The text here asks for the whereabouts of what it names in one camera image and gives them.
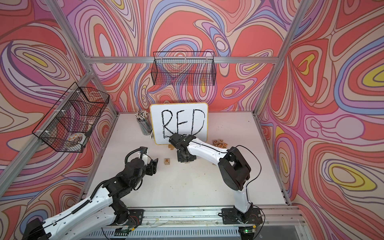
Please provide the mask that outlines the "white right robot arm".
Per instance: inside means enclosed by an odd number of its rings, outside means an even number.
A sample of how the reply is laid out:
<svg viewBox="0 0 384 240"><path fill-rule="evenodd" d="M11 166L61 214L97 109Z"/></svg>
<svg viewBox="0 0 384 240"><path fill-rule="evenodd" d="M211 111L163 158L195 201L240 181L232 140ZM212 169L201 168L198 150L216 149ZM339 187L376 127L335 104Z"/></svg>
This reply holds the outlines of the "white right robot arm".
<svg viewBox="0 0 384 240"><path fill-rule="evenodd" d="M202 158L218 166L224 183L233 191L235 199L232 208L223 208L218 213L223 224L259 226L263 223L262 211L250 201L248 193L248 186L260 176L262 165L259 165L257 176L251 179L251 166L238 149L239 146L221 149L201 141L196 136L176 133L169 137L169 143L177 149L180 163L189 163Z"/></svg>

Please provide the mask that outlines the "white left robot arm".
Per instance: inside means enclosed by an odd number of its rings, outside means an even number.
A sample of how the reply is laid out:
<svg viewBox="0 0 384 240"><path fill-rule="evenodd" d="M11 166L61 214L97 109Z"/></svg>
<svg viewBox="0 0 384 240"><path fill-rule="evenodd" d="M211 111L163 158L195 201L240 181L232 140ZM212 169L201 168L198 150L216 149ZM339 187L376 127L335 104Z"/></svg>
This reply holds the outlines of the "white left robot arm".
<svg viewBox="0 0 384 240"><path fill-rule="evenodd" d="M138 190L145 176L157 172L158 159L146 147L131 151L125 167L115 177L100 182L91 195L69 209L43 221L33 219L26 225L24 240L80 240L109 225L141 225L142 210L129 210L122 198Z"/></svg>

